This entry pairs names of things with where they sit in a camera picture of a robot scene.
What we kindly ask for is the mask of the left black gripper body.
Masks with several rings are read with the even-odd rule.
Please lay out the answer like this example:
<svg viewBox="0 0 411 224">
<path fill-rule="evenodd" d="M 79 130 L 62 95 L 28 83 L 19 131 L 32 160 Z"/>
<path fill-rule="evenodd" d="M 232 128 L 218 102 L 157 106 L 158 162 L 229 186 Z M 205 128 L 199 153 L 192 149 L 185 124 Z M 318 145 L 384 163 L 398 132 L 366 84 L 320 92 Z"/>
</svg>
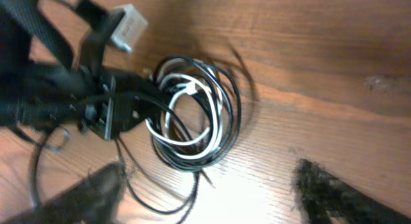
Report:
<svg viewBox="0 0 411 224">
<path fill-rule="evenodd" d="M 18 124 L 46 130 L 54 125 L 77 123 L 104 129 L 109 111 L 114 69 L 96 74 L 66 70 L 40 63 L 1 71 L 1 127 Z"/>
</svg>

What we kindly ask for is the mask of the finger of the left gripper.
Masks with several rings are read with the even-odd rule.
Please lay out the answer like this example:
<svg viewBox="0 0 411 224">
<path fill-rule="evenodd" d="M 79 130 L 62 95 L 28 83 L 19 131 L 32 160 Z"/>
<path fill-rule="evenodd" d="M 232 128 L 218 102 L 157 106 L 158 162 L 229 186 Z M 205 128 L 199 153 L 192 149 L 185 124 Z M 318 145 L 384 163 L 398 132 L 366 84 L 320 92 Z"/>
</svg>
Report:
<svg viewBox="0 0 411 224">
<path fill-rule="evenodd" d="M 141 99 L 137 94 L 144 94 L 168 103 L 170 97 L 161 92 L 154 82 L 136 73 L 109 69 L 109 85 L 113 86 L 115 97 L 109 101 L 112 109 L 110 138 L 117 138 L 120 133 L 127 132 L 155 115 L 161 109 L 149 101 Z"/>
</svg>

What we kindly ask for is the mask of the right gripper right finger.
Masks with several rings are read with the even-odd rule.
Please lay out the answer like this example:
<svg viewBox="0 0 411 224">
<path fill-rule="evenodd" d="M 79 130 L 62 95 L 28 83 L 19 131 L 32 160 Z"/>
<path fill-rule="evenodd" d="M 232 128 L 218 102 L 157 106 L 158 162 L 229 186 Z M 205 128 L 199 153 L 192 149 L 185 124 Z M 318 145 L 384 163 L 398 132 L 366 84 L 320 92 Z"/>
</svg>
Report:
<svg viewBox="0 0 411 224">
<path fill-rule="evenodd" d="M 299 159 L 293 188 L 305 223 L 410 223 L 410 217 L 380 203 L 335 177 L 317 163 Z"/>
</svg>

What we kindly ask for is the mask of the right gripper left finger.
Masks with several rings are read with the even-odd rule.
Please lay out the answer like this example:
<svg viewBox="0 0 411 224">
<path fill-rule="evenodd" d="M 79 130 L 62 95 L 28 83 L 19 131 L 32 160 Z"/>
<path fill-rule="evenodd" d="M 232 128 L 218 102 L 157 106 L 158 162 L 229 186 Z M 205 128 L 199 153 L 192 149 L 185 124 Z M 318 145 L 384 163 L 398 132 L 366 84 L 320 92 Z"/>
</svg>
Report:
<svg viewBox="0 0 411 224">
<path fill-rule="evenodd" d="M 125 179 L 124 164 L 111 162 L 39 207 L 2 224 L 114 223 Z"/>
</svg>

